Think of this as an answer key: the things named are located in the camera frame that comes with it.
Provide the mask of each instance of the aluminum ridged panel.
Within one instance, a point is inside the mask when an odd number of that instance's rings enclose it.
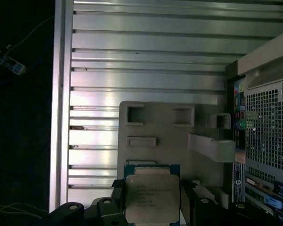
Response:
[[[283,6],[266,2],[67,0],[50,210],[111,193],[122,101],[224,105],[225,66],[283,33]]]

